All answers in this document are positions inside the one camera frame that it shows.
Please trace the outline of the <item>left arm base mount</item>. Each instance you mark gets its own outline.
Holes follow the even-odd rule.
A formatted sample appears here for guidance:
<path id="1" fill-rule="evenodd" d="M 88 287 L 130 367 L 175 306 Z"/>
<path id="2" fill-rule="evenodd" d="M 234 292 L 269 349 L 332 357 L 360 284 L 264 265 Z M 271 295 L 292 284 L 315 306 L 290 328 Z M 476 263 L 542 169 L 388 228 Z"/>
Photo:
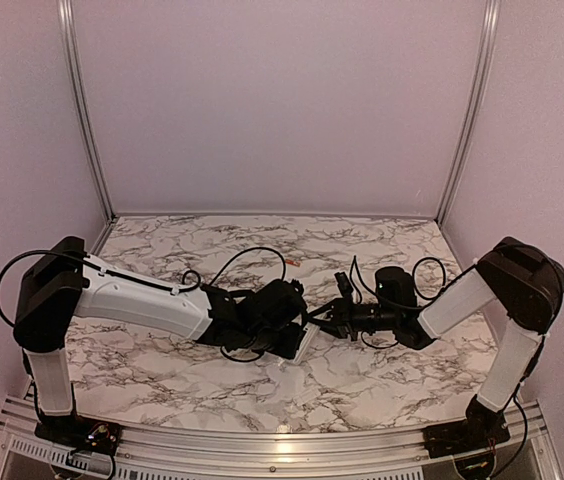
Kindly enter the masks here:
<path id="1" fill-rule="evenodd" d="M 38 422 L 38 438 L 71 447 L 73 450 L 114 455 L 122 427 L 115 422 L 83 416 L 45 417 Z"/>

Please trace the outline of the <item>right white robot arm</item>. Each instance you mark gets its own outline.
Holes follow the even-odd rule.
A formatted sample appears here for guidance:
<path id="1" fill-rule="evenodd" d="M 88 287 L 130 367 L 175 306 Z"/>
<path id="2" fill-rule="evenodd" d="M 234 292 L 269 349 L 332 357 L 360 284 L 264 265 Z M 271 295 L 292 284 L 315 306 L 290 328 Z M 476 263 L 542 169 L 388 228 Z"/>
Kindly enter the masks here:
<path id="1" fill-rule="evenodd" d="M 354 301 L 347 274 L 340 272 L 337 279 L 339 297 L 303 317 L 336 338 L 389 331 L 398 344 L 423 350 L 492 302 L 506 311 L 510 323 L 496 358 L 457 428 L 458 440 L 468 448 L 495 433 L 504 409 L 533 371 L 564 299 L 564 268 L 513 237 L 503 238 L 425 305 L 417 301 L 414 276 L 401 267 L 376 271 L 374 303 Z"/>

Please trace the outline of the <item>white battery cover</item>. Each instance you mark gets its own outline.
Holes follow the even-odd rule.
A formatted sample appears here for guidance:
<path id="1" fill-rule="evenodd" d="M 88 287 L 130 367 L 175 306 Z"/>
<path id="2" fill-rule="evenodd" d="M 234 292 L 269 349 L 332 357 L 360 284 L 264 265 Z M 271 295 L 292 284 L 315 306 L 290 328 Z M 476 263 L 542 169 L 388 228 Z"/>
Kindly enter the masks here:
<path id="1" fill-rule="evenodd" d="M 319 398 L 320 395 L 321 392 L 319 388 L 307 389 L 296 397 L 295 403 L 298 405 L 304 405 Z"/>

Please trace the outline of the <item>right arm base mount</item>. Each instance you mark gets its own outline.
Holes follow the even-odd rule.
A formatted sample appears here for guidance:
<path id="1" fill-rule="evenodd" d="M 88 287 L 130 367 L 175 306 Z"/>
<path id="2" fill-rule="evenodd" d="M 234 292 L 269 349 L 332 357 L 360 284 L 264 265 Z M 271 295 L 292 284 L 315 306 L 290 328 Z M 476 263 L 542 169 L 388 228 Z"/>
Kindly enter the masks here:
<path id="1" fill-rule="evenodd" d="M 458 420 L 425 427 L 422 434 L 430 458 L 490 448 L 511 438 L 503 420 L 488 428 L 469 420 Z"/>

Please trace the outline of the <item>white remote control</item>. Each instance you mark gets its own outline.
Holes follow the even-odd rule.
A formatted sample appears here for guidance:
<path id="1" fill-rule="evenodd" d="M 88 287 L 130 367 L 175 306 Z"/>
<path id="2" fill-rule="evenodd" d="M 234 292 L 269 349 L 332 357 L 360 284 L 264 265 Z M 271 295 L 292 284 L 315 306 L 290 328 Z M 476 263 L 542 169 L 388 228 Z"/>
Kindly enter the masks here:
<path id="1" fill-rule="evenodd" d="M 299 344 L 298 350 L 295 353 L 295 356 L 292 359 L 282 359 L 277 361 L 278 366 L 286 366 L 286 365 L 300 365 L 306 356 L 309 347 L 315 336 L 319 333 L 319 327 L 314 324 L 307 324 L 304 328 L 304 336 Z"/>

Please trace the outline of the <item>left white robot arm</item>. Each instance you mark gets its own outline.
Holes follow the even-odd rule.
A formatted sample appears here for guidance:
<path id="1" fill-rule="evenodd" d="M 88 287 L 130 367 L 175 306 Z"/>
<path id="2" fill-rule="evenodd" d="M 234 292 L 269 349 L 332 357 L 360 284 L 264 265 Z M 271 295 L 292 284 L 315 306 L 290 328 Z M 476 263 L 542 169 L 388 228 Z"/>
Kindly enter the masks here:
<path id="1" fill-rule="evenodd" d="M 294 360 L 306 335 L 307 306 L 297 281 L 275 279 L 257 291 L 173 284 L 118 269 L 69 236 L 21 279 L 13 334 L 22 348 L 48 426 L 68 445 L 87 438 L 75 413 L 65 337 L 76 318 L 104 318 L 158 329 L 225 353 L 247 350 Z"/>

